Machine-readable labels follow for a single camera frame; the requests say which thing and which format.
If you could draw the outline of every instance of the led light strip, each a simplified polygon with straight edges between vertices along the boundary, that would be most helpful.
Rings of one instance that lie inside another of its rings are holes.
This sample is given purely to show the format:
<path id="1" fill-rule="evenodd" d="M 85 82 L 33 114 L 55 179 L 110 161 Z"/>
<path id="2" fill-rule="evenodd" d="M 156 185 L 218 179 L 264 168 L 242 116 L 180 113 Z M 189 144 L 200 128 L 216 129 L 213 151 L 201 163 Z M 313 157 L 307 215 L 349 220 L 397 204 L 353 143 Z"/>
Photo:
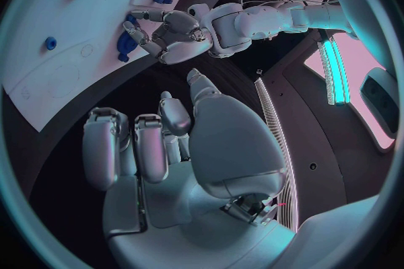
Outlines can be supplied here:
<path id="1" fill-rule="evenodd" d="M 330 105 L 349 103 L 349 85 L 345 68 L 335 39 L 318 43 L 327 84 L 327 99 Z"/>
<path id="2" fill-rule="evenodd" d="M 296 191 L 296 183 L 293 171 L 292 160 L 290 158 L 288 145 L 283 135 L 280 121 L 272 104 L 271 97 L 261 78 L 255 82 L 261 105 L 263 107 L 265 121 L 268 128 L 275 136 L 279 146 L 281 147 L 283 157 L 286 164 L 286 181 L 282 192 L 278 196 L 278 221 L 293 232 L 298 231 L 298 196 Z"/>

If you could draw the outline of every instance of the pink light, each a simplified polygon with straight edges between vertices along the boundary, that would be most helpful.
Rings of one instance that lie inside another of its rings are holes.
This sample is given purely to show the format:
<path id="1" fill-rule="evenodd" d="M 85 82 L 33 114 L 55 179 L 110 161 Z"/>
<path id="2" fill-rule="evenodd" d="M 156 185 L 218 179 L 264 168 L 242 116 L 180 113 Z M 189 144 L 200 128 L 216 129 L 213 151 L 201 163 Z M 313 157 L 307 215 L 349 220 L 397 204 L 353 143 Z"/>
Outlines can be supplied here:
<path id="1" fill-rule="evenodd" d="M 372 54 L 368 52 L 359 40 L 354 40 L 345 33 L 335 34 L 334 39 L 337 42 L 345 72 L 347 73 L 349 92 L 351 94 L 351 103 L 349 105 L 368 125 L 380 148 L 383 150 L 388 149 L 393 144 L 394 139 L 387 136 L 383 131 L 360 96 L 360 86 L 366 74 L 375 67 L 385 68 L 374 59 Z M 318 50 L 306 59 L 304 64 L 319 77 L 325 79 L 323 64 Z M 327 93 L 324 93 L 324 97 L 324 100 L 327 100 Z"/>

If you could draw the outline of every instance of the robotic hand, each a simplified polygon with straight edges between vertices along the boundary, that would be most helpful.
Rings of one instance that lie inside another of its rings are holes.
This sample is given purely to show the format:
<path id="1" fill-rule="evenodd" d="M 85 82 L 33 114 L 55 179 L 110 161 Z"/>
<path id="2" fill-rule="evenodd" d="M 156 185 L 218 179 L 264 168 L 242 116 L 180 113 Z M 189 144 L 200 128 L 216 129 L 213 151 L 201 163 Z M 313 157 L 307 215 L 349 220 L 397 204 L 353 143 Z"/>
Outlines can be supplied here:
<path id="1" fill-rule="evenodd" d="M 153 33 L 151 40 L 139 26 L 124 22 L 128 34 L 142 48 L 164 64 L 189 60 L 209 50 L 212 57 L 232 56 L 251 45 L 252 40 L 272 39 L 279 32 L 299 33 L 309 28 L 344 30 L 358 39 L 339 5 L 307 5 L 289 2 L 278 8 L 256 6 L 243 9 L 239 3 L 227 3 L 209 10 L 206 4 L 192 5 L 188 13 L 182 11 L 135 10 L 137 19 L 163 22 L 164 29 L 186 36 L 162 48 Z"/>

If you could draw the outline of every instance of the cyan light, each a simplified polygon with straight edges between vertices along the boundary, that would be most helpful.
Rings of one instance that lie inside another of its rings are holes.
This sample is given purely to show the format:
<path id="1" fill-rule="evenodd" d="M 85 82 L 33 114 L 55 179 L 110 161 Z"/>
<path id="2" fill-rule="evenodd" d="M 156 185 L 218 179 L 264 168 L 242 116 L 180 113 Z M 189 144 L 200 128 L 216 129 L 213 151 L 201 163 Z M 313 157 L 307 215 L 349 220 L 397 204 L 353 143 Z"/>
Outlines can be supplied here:
<path id="1" fill-rule="evenodd" d="M 318 44 L 327 83 L 328 103 L 345 104 L 350 102 L 347 75 L 335 40 Z"/>

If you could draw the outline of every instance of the robotic arm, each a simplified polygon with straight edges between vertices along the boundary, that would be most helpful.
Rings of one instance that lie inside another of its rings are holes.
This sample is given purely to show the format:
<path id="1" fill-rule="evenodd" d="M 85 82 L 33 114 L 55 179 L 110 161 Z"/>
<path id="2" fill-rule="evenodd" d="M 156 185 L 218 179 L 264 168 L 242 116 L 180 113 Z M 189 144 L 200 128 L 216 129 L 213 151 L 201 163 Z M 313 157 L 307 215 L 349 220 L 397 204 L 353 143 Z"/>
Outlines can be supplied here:
<path id="1" fill-rule="evenodd" d="M 339 5 L 308 5 L 289 2 L 278 8 L 256 6 L 243 9 L 239 3 L 227 3 L 209 10 L 206 4 L 192 5 L 188 13 L 182 11 L 135 10 L 137 19 L 163 22 L 164 29 L 182 36 L 166 48 L 156 40 L 164 35 L 149 36 L 131 22 L 123 27 L 142 48 L 161 63 L 176 64 L 209 50 L 211 56 L 224 58 L 245 50 L 252 40 L 272 39 L 279 32 L 299 33 L 309 28 L 344 30 L 356 38 Z"/>

